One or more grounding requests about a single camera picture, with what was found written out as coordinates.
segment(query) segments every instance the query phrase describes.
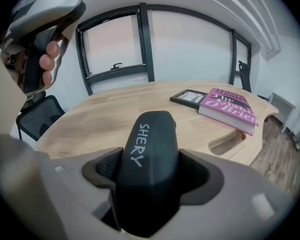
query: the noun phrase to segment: window handle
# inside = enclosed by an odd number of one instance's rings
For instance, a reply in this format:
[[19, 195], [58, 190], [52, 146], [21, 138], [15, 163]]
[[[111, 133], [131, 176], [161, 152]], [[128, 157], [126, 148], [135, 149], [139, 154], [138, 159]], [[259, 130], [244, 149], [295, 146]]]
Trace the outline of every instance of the window handle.
[[122, 63], [116, 63], [116, 64], [114, 64], [113, 67], [110, 68], [110, 70], [117, 70], [117, 69], [119, 69], [119, 67], [117, 65], [120, 65], [120, 64], [122, 64]]

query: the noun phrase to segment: window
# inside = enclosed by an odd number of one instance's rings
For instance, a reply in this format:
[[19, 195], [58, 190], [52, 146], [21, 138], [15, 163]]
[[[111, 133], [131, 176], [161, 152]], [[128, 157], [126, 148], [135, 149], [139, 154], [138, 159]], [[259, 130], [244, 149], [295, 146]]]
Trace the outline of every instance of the window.
[[140, 3], [102, 13], [78, 25], [76, 43], [89, 95], [154, 80], [242, 87], [238, 61], [250, 73], [250, 43], [220, 21], [176, 6]]
[[76, 41], [82, 77], [89, 95], [154, 81], [146, 4], [97, 15], [77, 27]]

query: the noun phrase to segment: chair backrest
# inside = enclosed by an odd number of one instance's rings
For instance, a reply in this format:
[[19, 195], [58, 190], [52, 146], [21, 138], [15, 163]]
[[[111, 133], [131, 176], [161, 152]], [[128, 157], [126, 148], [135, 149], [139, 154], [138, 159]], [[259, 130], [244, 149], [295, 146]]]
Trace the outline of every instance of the chair backrest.
[[18, 115], [16, 124], [23, 132], [38, 141], [64, 113], [56, 97], [49, 95], [25, 113]]
[[21, 108], [21, 113], [26, 113], [30, 109], [32, 109], [34, 106], [36, 106], [39, 102], [41, 102], [46, 97], [46, 92], [41, 91], [35, 95], [33, 95], [32, 99], [27, 100], [23, 107]]
[[247, 92], [251, 93], [248, 65], [243, 63], [240, 60], [238, 62], [239, 62], [239, 70], [240, 70], [240, 78], [241, 78], [242, 89], [244, 89]]

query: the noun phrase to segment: wooden floor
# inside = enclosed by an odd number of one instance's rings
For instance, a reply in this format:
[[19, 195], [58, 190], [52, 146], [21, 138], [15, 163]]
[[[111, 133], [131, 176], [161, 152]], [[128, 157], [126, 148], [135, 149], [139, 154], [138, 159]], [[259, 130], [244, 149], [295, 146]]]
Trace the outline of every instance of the wooden floor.
[[263, 126], [262, 150], [250, 165], [281, 190], [297, 197], [300, 193], [300, 151], [296, 151], [290, 137], [280, 132], [273, 118]]

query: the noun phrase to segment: picture frame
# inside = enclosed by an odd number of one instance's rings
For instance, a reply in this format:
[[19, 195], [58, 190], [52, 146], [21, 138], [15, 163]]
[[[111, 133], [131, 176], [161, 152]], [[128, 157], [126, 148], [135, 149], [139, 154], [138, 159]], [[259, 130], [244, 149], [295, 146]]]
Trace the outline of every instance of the picture frame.
[[170, 97], [170, 101], [198, 110], [200, 102], [204, 99], [206, 94], [206, 92], [202, 91], [185, 89]]

